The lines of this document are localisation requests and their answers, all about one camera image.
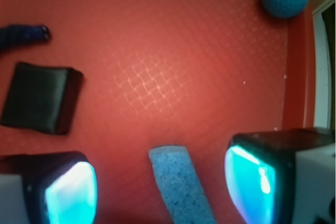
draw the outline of sponge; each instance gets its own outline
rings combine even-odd
[[[175,224],[216,223],[185,147],[157,147],[149,151],[149,158],[156,184]]]

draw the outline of black wallet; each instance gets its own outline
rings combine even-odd
[[[73,68],[16,65],[0,124],[67,134],[83,74]]]

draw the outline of cyan light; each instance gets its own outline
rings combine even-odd
[[[45,192],[50,224],[93,223],[97,208],[97,178],[88,162],[78,162]]]
[[[246,223],[272,223],[276,172],[239,145],[225,155],[225,177],[231,199]]]

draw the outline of red floor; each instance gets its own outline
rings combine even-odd
[[[86,77],[72,131],[0,127],[0,155],[84,152],[99,182],[97,223],[169,223],[148,150],[185,145],[219,223],[242,223],[223,160],[237,132],[281,128],[287,22],[259,0],[0,0],[0,26],[44,23],[47,45],[0,56],[0,106],[15,63]]]

